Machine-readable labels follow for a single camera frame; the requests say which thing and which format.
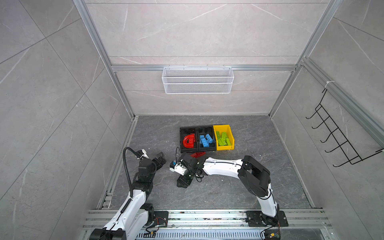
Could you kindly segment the red long lego brick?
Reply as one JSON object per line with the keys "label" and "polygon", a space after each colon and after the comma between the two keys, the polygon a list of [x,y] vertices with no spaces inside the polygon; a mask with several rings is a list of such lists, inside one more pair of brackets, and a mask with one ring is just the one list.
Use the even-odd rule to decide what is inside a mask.
{"label": "red long lego brick", "polygon": [[192,158],[200,158],[200,157],[204,156],[205,154],[206,154],[206,152],[197,152],[197,153],[191,154],[191,157]]}

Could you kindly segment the blue long lego brick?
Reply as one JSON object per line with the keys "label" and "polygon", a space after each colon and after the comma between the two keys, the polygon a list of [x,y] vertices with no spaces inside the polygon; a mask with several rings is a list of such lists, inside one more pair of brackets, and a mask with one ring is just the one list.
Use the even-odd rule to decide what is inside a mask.
{"label": "blue long lego brick", "polygon": [[210,146],[210,144],[208,143],[207,140],[205,142],[201,142],[201,143],[202,143],[204,148],[208,148]]}

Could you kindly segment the red arch lego piece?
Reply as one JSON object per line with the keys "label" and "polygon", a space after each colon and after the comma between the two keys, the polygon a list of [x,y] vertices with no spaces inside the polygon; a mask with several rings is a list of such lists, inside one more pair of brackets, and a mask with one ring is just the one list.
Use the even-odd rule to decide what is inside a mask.
{"label": "red arch lego piece", "polygon": [[196,136],[195,134],[189,134],[183,139],[183,146],[187,149],[192,149],[195,147]]}

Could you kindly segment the green long lego brick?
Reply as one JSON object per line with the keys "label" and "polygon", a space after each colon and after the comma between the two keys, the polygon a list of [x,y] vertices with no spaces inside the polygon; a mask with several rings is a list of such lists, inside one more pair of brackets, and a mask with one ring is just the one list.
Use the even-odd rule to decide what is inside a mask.
{"label": "green long lego brick", "polygon": [[222,132],[221,138],[226,140],[228,138],[228,135],[226,132]]}

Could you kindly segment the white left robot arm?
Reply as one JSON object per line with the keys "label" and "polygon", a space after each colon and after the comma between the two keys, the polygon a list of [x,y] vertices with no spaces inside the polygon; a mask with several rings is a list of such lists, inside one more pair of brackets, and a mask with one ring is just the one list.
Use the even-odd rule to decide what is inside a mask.
{"label": "white left robot arm", "polygon": [[128,178],[130,192],[114,217],[101,229],[94,229],[90,240],[134,240],[140,230],[155,223],[154,207],[147,204],[157,170],[166,163],[162,152],[150,159],[145,150],[135,152],[139,168],[133,181]]}

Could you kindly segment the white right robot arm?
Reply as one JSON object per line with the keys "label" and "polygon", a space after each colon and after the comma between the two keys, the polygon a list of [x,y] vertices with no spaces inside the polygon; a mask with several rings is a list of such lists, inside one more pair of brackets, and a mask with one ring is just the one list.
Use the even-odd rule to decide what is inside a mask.
{"label": "white right robot arm", "polygon": [[186,189],[192,181],[204,176],[220,175],[240,180],[248,192],[256,196],[261,216],[276,219],[279,205],[273,196],[270,171],[251,156],[238,160],[220,160],[212,157],[197,159],[186,153],[170,163],[170,171],[178,173],[177,187]]}

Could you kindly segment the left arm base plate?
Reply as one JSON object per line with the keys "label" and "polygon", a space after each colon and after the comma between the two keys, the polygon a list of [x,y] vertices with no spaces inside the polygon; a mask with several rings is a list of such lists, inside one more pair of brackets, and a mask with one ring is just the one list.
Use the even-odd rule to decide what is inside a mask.
{"label": "left arm base plate", "polygon": [[154,211],[149,213],[148,222],[144,225],[144,227],[149,228],[160,228],[167,227],[169,220],[169,212],[168,211]]}

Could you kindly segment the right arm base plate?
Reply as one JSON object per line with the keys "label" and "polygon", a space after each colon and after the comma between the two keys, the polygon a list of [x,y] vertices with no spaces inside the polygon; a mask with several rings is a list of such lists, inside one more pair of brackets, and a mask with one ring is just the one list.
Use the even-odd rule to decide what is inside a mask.
{"label": "right arm base plate", "polygon": [[249,227],[288,227],[289,223],[285,212],[278,211],[275,217],[269,217],[261,211],[246,211],[246,223]]}

